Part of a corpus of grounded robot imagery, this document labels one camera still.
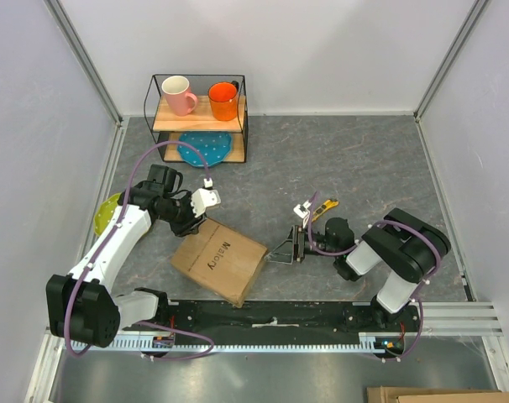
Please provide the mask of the brown cardboard express box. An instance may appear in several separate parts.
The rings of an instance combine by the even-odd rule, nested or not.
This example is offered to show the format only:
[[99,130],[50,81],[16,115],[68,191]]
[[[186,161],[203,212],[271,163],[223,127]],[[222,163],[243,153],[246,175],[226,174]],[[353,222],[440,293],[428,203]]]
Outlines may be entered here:
[[266,246],[207,219],[188,235],[171,265],[203,288],[241,307],[265,263]]

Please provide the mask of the yellow utility knife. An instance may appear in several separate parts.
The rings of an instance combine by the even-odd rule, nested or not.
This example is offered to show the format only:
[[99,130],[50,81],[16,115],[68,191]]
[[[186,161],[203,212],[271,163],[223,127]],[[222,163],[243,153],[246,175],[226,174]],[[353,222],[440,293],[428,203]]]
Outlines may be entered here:
[[332,208],[337,207],[338,205],[339,201],[337,199],[334,198],[327,199],[314,210],[314,213],[312,214],[312,221],[316,222],[324,213],[326,213]]

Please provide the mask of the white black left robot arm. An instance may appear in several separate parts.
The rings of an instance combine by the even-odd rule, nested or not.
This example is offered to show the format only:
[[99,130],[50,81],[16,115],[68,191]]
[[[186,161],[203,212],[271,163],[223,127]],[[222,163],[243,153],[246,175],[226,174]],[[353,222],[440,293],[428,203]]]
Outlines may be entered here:
[[92,248],[67,275],[52,275],[45,287],[49,327],[68,343],[105,348],[118,331],[143,322],[160,330],[170,320],[164,291],[138,288],[113,296],[113,283],[136,243],[159,220],[177,237],[197,232],[206,210],[220,197],[207,177],[194,192],[181,189],[182,173],[153,164],[146,180],[129,186]]

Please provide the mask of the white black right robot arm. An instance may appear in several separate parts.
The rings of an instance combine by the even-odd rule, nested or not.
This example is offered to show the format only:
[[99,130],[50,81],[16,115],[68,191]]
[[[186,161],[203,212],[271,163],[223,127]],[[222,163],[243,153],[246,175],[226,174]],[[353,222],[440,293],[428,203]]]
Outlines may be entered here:
[[318,233],[312,230],[312,219],[307,216],[265,259],[294,264],[308,255],[329,257],[347,281],[359,280],[380,263],[387,265],[391,272],[370,309],[372,324],[386,331],[401,320],[401,311],[429,282],[450,250],[451,243],[443,232],[394,208],[358,238],[344,218],[328,219],[324,231]]

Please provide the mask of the green dotted plate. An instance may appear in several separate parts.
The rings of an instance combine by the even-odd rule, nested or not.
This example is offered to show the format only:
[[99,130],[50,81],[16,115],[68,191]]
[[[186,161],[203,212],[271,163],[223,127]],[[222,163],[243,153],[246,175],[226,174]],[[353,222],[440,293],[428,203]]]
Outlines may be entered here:
[[93,230],[98,237],[103,233],[113,218],[113,214],[116,207],[118,206],[118,199],[120,196],[120,193],[111,195],[97,209],[97,212],[93,218]]

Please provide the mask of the blue dotted plate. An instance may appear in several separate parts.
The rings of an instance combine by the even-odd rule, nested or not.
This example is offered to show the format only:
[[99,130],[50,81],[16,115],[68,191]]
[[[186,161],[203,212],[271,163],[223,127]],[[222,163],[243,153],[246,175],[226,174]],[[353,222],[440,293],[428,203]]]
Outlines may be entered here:
[[[179,140],[196,148],[209,167],[222,163],[232,151],[232,135],[229,132],[184,132]],[[193,167],[203,167],[201,158],[192,149],[178,145],[177,151],[182,161]]]

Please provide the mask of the orange ceramic mug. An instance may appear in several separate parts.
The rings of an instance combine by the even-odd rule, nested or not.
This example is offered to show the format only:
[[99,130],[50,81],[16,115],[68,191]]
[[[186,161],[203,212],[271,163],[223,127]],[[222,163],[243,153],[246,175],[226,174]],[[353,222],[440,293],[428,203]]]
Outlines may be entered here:
[[213,116],[218,121],[231,121],[238,116],[239,83],[221,81],[208,90],[208,99]]

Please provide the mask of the pink ceramic mug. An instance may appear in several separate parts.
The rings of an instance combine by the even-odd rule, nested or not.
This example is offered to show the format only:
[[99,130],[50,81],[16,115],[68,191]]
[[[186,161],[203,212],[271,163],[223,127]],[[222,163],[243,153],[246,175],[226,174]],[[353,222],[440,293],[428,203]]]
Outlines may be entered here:
[[192,113],[198,104],[197,96],[191,90],[191,83],[185,76],[170,76],[161,84],[161,90],[171,111],[179,117]]

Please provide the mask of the cardboard sheet in corner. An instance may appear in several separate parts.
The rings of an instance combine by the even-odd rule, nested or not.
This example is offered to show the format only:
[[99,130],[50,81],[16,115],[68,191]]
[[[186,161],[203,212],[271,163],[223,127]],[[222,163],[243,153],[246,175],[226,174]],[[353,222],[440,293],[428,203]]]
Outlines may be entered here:
[[499,390],[444,390],[401,387],[368,387],[368,402],[509,403],[509,392]]

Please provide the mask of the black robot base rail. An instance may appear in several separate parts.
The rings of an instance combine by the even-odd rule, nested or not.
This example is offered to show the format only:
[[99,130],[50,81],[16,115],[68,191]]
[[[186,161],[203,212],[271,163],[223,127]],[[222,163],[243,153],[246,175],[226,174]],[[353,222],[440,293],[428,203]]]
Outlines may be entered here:
[[406,306],[383,318],[370,303],[349,301],[177,300],[158,309],[151,323],[211,338],[218,347],[357,345],[361,333],[398,338],[417,332],[419,311]]

